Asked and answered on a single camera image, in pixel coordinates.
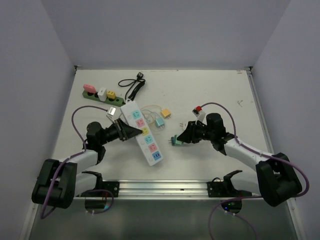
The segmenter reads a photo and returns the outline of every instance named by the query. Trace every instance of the yellow plug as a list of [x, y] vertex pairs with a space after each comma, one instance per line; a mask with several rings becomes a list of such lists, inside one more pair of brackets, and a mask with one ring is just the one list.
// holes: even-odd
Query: yellow plug
[[171, 112], [168, 110], [168, 108], [162, 109], [160, 114], [164, 119], [171, 116]]
[[113, 100], [116, 99], [116, 93], [114, 91], [108, 91], [106, 93], [106, 96], [108, 97], [108, 99], [113, 99]]

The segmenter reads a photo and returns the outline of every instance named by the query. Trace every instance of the wire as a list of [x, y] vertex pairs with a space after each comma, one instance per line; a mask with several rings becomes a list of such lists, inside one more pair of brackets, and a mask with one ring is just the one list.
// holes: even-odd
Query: wire
[[219, 177], [215, 177], [212, 182], [214, 182], [216, 179], [219, 179], [221, 181], [221, 179]]
[[148, 111], [149, 113], [155, 114], [155, 115], [157, 115], [159, 118], [161, 118], [161, 116], [160, 116], [157, 112], [155, 112], [155, 111], [150, 111], [150, 110], [148, 110], [148, 109], [142, 109], [141, 111]]
[[142, 115], [143, 115], [143, 117], [145, 118], [145, 120], [148, 122], [148, 125], [153, 124], [153, 123], [155, 122], [155, 119], [154, 119], [154, 117], [153, 117], [151, 114], [149, 114], [149, 113], [142, 113]]
[[[215, 210], [221, 205], [221, 204], [225, 204], [225, 203], [228, 203], [228, 202], [233, 202], [233, 201], [239, 201], [239, 200], [242, 200], [242, 199], [259, 199], [259, 198], [262, 198], [262, 196], [260, 195], [257, 195], [257, 196], [240, 196], [240, 197], [234, 197], [234, 198], [230, 198], [230, 199], [226, 199], [226, 200], [223, 200], [221, 201], [219, 204], [217, 204], [210, 212], [209, 214], [209, 218], [208, 218], [208, 229], [209, 229], [209, 234], [210, 234], [210, 237], [212, 240], [215, 240], [215, 237], [212, 233], [212, 228], [211, 228], [211, 218], [212, 218], [212, 215], [214, 214]], [[254, 232], [254, 236], [255, 236], [255, 239], [258, 239], [258, 233], [255, 229], [255, 227], [250, 223], [248, 222], [243, 216], [240, 216], [239, 214], [235, 214], [235, 216], [237, 216], [238, 218], [242, 219], [243, 221], [245, 221], [253, 230]]]
[[[121, 81], [118, 82], [118, 86], [119, 87], [129, 87], [131, 86], [128, 91], [125, 93], [124, 99], [127, 100], [128, 98], [130, 100], [134, 100], [137, 93], [139, 92], [139, 90], [146, 84], [146, 80], [143, 78], [144, 75], [139, 72], [136, 76], [136, 79], [123, 79]], [[131, 81], [130, 83], [126, 84], [126, 85], [121, 85], [120, 83], [122, 82], [127, 82], [127, 81]], [[135, 86], [135, 88], [132, 90], [131, 94], [127, 97], [128, 93], [130, 92], [130, 90], [134, 87], [134, 85], [138, 83], [138, 85]]]
[[109, 190], [106, 190], [106, 189], [95, 189], [95, 190], [86, 191], [86, 193], [105, 193], [105, 199], [107, 199], [107, 194], [109, 194], [111, 196], [111, 203], [110, 203], [109, 207], [104, 208], [104, 210], [102, 210], [102, 211], [88, 211], [91, 214], [103, 214], [106, 211], [108, 211], [112, 207], [112, 205], [114, 204], [114, 200], [115, 200], [114, 195]]
[[142, 107], [141, 109], [145, 109], [145, 108], [148, 108], [148, 107], [157, 107], [157, 108], [160, 108], [160, 110], [162, 110], [162, 107], [161, 107], [161, 106], [155, 105], [155, 104], [144, 106], [144, 107]]
[[77, 156], [80, 156], [81, 154], [84, 154], [86, 151], [87, 151], [87, 146], [86, 146], [86, 141], [84, 140], [84, 138], [81, 136], [80, 132], [78, 131], [78, 129], [76, 128], [76, 125], [75, 125], [75, 121], [74, 121], [74, 117], [75, 117], [75, 114], [76, 112], [78, 112], [80, 109], [84, 109], [84, 108], [94, 108], [94, 109], [99, 109], [99, 110], [103, 110], [103, 111], [106, 111], [108, 112], [107, 109], [104, 109], [102, 107], [98, 107], [98, 106], [92, 106], [92, 105], [85, 105], [85, 106], [81, 106], [81, 107], [78, 107], [76, 110], [74, 110], [74, 112], [72, 113], [72, 116], [71, 116], [71, 124], [72, 124], [72, 127], [73, 129], [75, 130], [76, 134], [79, 136], [79, 138], [81, 139], [82, 141], [82, 145], [83, 145], [83, 150], [78, 152], [78, 153], [75, 153], [73, 155], [71, 155], [70, 157], [67, 157], [63, 162], [61, 162], [59, 164], [59, 166], [57, 167], [57, 169], [55, 170], [54, 174], [53, 174], [53, 177], [52, 177], [52, 180], [51, 180], [51, 183], [49, 185], [49, 188], [48, 188], [48, 191], [46, 193], [46, 196], [45, 196], [45, 199], [44, 199], [44, 202], [43, 202], [43, 206], [42, 206], [42, 210], [41, 210], [41, 213], [40, 213], [40, 218], [41, 219], [45, 219], [46, 217], [48, 217], [55, 209], [56, 207], [53, 207], [51, 208], [47, 213], [45, 213], [46, 211], [46, 208], [47, 208], [47, 205], [48, 205], [48, 202], [49, 202], [49, 198], [50, 198], [50, 195], [52, 193], [52, 190], [54, 188], [54, 184], [57, 180], [57, 177], [58, 177], [58, 174], [61, 170], [61, 168], [72, 158], [75, 158]]
[[[240, 146], [242, 146], [243, 148], [249, 150], [250, 152], [252, 152], [252, 153], [254, 153], [254, 154], [257, 154], [257, 155], [260, 155], [260, 152], [258, 152], [258, 151], [256, 151], [256, 150], [254, 150], [254, 149], [252, 149], [252, 148], [244, 145], [243, 143], [241, 143], [241, 142], [239, 141], [238, 136], [237, 136], [237, 130], [236, 130], [235, 120], [234, 120], [234, 118], [232, 117], [232, 115], [231, 115], [231, 113], [229, 112], [228, 109], [226, 109], [223, 105], [221, 105], [221, 104], [219, 104], [219, 103], [216, 103], [216, 102], [207, 102], [207, 103], [201, 105], [200, 107], [203, 108], [203, 107], [205, 107], [205, 106], [207, 106], [207, 105], [216, 105], [216, 106], [219, 106], [219, 107], [221, 107], [222, 109], [224, 109], [224, 110], [228, 113], [229, 117], [231, 118], [232, 125], [233, 125], [233, 135], [234, 135], [235, 141], [236, 141]], [[271, 155], [267, 155], [267, 154], [261, 154], [261, 155], [262, 155], [263, 157], [265, 157], [265, 158], [270, 158], [270, 159], [279, 161], [279, 162], [281, 162], [281, 163], [287, 164], [287, 165], [293, 167], [294, 169], [296, 169], [296, 170], [303, 176], [303, 178], [304, 178], [304, 180], [305, 180], [305, 189], [304, 189], [303, 192], [297, 194], [297, 195], [296, 195], [296, 198], [305, 195], [305, 194], [309, 191], [309, 188], [310, 188], [309, 179], [308, 179], [308, 177], [306, 176], [306, 174], [302, 171], [302, 169], [300, 169], [297, 165], [295, 165], [295, 164], [293, 164], [293, 163], [291, 163], [291, 162], [289, 162], [289, 161], [283, 160], [283, 159], [281, 159], [281, 158], [275, 157], [275, 156], [271, 156]], [[209, 230], [209, 234], [210, 234], [211, 239], [212, 239], [212, 240], [215, 239], [214, 236], [213, 236], [213, 234], [212, 234], [212, 229], [211, 229], [211, 218], [212, 218], [212, 215], [213, 215], [214, 211], [215, 211], [221, 204], [224, 204], [224, 203], [227, 203], [227, 202], [231, 202], [231, 201], [237, 201], [237, 200], [241, 200], [241, 199], [258, 199], [258, 198], [262, 198], [262, 196], [259, 195], [259, 196], [248, 196], [248, 197], [235, 197], [235, 198], [223, 200], [223, 201], [221, 201], [219, 204], [217, 204], [217, 205], [211, 210], [211, 212], [210, 212], [210, 214], [209, 214], [209, 218], [208, 218], [208, 230]], [[258, 235], [257, 235], [256, 230], [254, 229], [254, 226], [253, 226], [252, 224], [250, 224], [250, 223], [249, 223], [245, 218], [243, 218], [242, 216], [240, 216], [240, 215], [237, 215], [237, 216], [238, 216], [239, 218], [241, 218], [242, 220], [244, 220], [245, 222], [247, 222], [247, 223], [250, 225], [250, 227], [251, 227], [251, 228], [253, 229], [253, 231], [254, 231], [255, 238], [258, 239]]]

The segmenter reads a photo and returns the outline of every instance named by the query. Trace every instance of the green power strip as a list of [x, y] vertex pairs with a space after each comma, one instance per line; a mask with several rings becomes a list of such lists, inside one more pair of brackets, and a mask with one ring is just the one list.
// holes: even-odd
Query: green power strip
[[107, 98], [105, 101], [100, 101], [97, 93], [93, 94], [93, 93], [89, 93], [87, 91], [83, 91], [82, 96], [85, 99], [90, 99], [93, 101], [97, 101], [97, 102], [105, 103], [105, 104], [110, 104], [110, 105], [117, 106], [117, 107], [121, 107], [126, 104], [125, 100], [122, 97], [115, 97], [115, 99]]

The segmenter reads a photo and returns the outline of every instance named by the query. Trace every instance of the plug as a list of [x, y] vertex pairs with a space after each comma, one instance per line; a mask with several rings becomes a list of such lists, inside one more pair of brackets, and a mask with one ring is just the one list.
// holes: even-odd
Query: plug
[[138, 74], [137, 74], [137, 76], [136, 76], [136, 79], [137, 80], [141, 80], [141, 79], [143, 79], [144, 78], [144, 74], [142, 73], [142, 72], [139, 72]]
[[116, 99], [116, 93], [114, 91], [108, 91], [106, 93], [106, 96], [108, 97], [108, 99], [113, 99], [113, 100]]
[[101, 102], [107, 100], [107, 89], [105, 87], [101, 87], [98, 91], [98, 97]]
[[164, 119], [169, 118], [171, 116], [171, 112], [168, 110], [168, 108], [162, 109], [160, 114]]
[[163, 129], [165, 127], [165, 121], [162, 117], [156, 118], [154, 122], [157, 128]]
[[89, 84], [84, 84], [84, 85], [83, 85], [83, 89], [84, 89], [86, 92], [91, 93], [91, 94], [95, 94], [95, 93], [97, 92], [96, 89], [95, 89], [95, 87], [92, 86], [92, 85], [89, 85]]
[[177, 140], [177, 137], [178, 137], [178, 135], [174, 135], [174, 136], [172, 136], [172, 137], [170, 138], [170, 140], [169, 140], [169, 144], [170, 144], [170, 145], [172, 145], [172, 146], [182, 145], [182, 144], [183, 144], [183, 142], [182, 142], [182, 141]]

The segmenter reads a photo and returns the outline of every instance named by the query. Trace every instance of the black cable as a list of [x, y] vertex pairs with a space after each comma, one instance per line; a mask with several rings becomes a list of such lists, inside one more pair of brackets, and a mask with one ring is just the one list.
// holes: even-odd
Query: black cable
[[[121, 81], [118, 82], [118, 86], [119, 87], [128, 87], [128, 86], [131, 86], [129, 88], [129, 90], [125, 93], [125, 96], [124, 96], [124, 99], [127, 100], [127, 99], [130, 99], [131, 101], [133, 101], [137, 95], [137, 93], [139, 92], [139, 90], [145, 85], [146, 83], [146, 80], [143, 78], [144, 75], [139, 72], [136, 76], [136, 79], [123, 79]], [[131, 81], [130, 83], [126, 84], [126, 85], [121, 85], [120, 83], [122, 82], [126, 82], [126, 81]], [[129, 91], [134, 87], [134, 85], [138, 83], [138, 85], [135, 86], [135, 88], [132, 90], [131, 94], [128, 96], [127, 98], [127, 95], [129, 93]]]
[[221, 181], [221, 179], [219, 177], [215, 177], [212, 182], [214, 182], [216, 179], [219, 179]]

